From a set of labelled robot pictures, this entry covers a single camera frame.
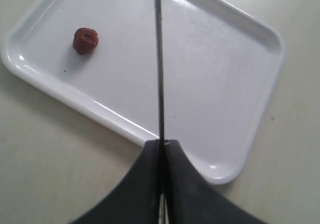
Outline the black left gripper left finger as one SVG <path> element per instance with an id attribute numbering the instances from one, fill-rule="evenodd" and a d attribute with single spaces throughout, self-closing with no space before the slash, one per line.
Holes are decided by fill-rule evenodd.
<path id="1" fill-rule="evenodd" d="M 147 141 L 121 182 L 72 223 L 158 223 L 161 179 L 158 140 Z"/>

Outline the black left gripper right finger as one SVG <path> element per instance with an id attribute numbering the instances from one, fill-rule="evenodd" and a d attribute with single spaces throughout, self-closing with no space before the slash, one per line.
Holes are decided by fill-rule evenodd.
<path id="1" fill-rule="evenodd" d="M 168 141 L 164 148 L 169 223 L 264 223 L 214 190 L 178 141 Z"/>

